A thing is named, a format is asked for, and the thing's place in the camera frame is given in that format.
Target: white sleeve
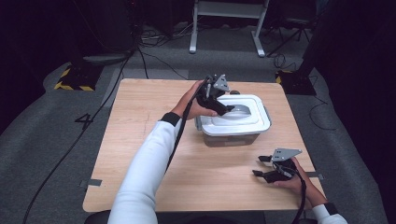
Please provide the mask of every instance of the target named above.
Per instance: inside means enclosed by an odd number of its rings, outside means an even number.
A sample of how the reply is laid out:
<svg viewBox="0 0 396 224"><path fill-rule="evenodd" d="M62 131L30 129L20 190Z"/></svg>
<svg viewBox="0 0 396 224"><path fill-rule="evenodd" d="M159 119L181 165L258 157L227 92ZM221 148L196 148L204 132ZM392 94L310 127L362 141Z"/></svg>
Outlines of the white sleeve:
<svg viewBox="0 0 396 224"><path fill-rule="evenodd" d="M176 127L158 121L137 150L111 209L109 224L158 223L155 193L163 180L173 152L180 121Z"/></svg>
<svg viewBox="0 0 396 224"><path fill-rule="evenodd" d="M346 224L347 221L338 214L331 203L320 204L312 208L318 224Z"/></svg>

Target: gray carpet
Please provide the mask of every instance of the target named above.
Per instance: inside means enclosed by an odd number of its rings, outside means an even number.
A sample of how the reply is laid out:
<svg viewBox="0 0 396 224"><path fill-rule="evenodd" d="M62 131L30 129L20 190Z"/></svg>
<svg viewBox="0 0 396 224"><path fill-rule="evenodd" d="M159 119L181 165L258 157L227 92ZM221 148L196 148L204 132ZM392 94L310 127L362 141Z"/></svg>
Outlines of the gray carpet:
<svg viewBox="0 0 396 224"><path fill-rule="evenodd" d="M184 36L160 47L141 48L170 64L188 79L203 79L208 74L226 74L229 81L275 82L274 60L259 58L250 31L209 29L198 34L197 52L189 54L190 37ZM266 51L279 43L278 32L262 36ZM285 65L302 62L307 42L292 40L279 52ZM145 55L148 76L170 78L168 65ZM120 64L105 67L96 91L54 90L67 64L47 76L43 85L46 94L26 108L0 137L0 220L1 223L22 223L29 202L40 184L58 160L72 146L81 132L82 124L75 119L86 113L93 115L103 102L108 87ZM145 78L139 53L124 68L124 77ZM349 223L388 223L383 211L377 185L362 162L343 124L332 108L324 79L314 70L318 98L288 95L307 150L320 174L328 199L335 203ZM81 181L90 179L101 145L111 107L104 107L93 124L83 134L70 154L61 163L38 195L27 223L83 223L89 215L82 209L85 189ZM296 211L256 211L225 213L241 223L291 223ZM197 214L159 214L161 223L182 223Z"/></svg>

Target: white plastic container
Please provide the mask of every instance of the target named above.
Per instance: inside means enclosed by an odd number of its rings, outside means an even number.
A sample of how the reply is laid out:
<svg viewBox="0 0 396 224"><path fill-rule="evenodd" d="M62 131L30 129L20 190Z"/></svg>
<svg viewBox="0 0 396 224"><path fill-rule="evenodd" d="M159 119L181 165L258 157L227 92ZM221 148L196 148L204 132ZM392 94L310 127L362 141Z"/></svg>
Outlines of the white plastic container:
<svg viewBox="0 0 396 224"><path fill-rule="evenodd" d="M199 131L204 132L205 144L209 147L233 147L252 144L256 138L267 131L271 120L262 100L249 94L222 95L218 98L224 105L243 105L247 111L229 112L223 116L195 119Z"/></svg>

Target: white metal stand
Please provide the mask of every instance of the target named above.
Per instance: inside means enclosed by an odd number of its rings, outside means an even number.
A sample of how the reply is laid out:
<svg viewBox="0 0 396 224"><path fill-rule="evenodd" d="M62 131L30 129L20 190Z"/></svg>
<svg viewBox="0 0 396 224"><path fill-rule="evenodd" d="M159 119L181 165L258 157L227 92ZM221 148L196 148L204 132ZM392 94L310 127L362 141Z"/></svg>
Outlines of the white metal stand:
<svg viewBox="0 0 396 224"><path fill-rule="evenodd" d="M198 16L221 16L221 17L237 17L237 18L251 18L259 19L256 31L252 31L254 44L256 45L257 53L260 57L265 56L262 49L262 43L259 39L260 30L262 29L262 22L267 12L269 0L265 0L262 5L254 4L239 4L239 3L224 3L224 2L206 2L195 0L192 35L190 42L190 53L195 53L197 50L197 23Z"/></svg>

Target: wooden table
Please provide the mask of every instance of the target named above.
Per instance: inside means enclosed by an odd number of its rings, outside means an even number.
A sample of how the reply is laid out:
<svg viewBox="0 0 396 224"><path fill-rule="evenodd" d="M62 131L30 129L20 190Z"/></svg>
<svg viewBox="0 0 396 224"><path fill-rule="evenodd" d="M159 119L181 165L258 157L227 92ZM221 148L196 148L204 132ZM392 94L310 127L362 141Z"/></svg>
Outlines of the wooden table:
<svg viewBox="0 0 396 224"><path fill-rule="evenodd" d="M194 83L188 80L124 79L109 118L92 172L101 185L89 186L83 208L110 209L134 153L154 123L170 111ZM297 209L300 196L257 178L252 170L272 171L258 157L278 147L299 148L297 156L307 172L315 171L280 85L229 82L232 90L262 99L271 128L249 146L207 147L203 134L189 120L175 157L157 192L157 211L236 211ZM317 178L311 178L321 190Z"/></svg>

